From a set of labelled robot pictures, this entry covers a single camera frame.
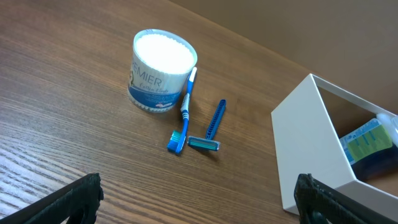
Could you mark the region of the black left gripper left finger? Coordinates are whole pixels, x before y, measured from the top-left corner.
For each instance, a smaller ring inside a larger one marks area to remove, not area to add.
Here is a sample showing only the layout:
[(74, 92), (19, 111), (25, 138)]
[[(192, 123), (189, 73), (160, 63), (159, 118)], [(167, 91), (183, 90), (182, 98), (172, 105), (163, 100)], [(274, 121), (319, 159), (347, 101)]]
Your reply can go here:
[(99, 173), (88, 174), (39, 201), (1, 219), (4, 224), (94, 224), (104, 199)]

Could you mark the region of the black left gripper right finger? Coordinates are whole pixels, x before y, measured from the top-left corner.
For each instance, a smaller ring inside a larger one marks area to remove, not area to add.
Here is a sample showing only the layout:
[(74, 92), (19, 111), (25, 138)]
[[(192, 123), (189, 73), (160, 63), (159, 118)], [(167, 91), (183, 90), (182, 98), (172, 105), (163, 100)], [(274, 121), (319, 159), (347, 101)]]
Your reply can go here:
[(300, 224), (397, 224), (313, 178), (299, 174), (294, 189)]

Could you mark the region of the dark blue spray bottle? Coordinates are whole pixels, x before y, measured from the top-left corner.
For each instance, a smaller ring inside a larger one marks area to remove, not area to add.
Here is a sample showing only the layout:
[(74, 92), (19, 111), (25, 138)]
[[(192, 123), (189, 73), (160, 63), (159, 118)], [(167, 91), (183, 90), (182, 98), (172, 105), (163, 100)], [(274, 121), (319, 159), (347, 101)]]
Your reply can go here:
[(357, 179), (365, 182), (397, 170), (397, 117), (379, 113), (340, 138)]

